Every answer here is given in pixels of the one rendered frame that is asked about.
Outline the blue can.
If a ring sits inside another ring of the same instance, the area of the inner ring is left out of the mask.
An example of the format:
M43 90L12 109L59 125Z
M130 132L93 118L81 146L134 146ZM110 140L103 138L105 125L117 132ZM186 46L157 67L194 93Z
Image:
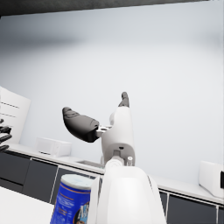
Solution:
M92 184L91 178L63 175L50 224L87 224Z

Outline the white countertop appliance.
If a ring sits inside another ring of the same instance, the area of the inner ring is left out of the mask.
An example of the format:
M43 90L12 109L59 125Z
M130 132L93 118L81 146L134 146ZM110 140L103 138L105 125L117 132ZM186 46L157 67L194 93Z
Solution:
M221 164L201 161L199 184L214 197L224 199L224 167Z

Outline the dark kitchen counter cabinets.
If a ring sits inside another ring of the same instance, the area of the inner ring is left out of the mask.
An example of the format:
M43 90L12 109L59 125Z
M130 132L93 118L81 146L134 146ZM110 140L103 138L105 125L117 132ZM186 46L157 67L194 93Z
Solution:
M80 164L77 157L51 157L20 144L0 153L0 186L54 203L60 177L74 173L90 179L104 169ZM158 186L167 224L224 224L224 199L216 199L200 185L153 178Z

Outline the kitchen sink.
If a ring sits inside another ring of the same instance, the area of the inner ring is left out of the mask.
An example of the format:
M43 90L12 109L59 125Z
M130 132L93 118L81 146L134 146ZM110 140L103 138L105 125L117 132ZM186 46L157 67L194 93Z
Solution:
M77 161L77 163L84 164L84 165L90 165L90 166L93 166L93 167L96 167L96 168L104 169L103 164L97 164L95 162L91 162L91 161L87 161L87 160Z

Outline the white microwave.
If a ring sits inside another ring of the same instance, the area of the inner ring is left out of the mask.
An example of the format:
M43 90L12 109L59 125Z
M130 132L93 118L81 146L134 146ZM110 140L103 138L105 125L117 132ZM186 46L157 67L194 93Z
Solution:
M71 143L50 138L38 137L35 143L35 151L56 158L68 157L71 149Z

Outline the white tall cabinet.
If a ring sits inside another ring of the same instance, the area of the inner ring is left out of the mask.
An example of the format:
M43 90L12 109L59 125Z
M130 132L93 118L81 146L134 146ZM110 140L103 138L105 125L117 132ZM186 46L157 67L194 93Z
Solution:
M29 99L0 87L0 117L11 127L12 138L7 143L19 143L30 104Z

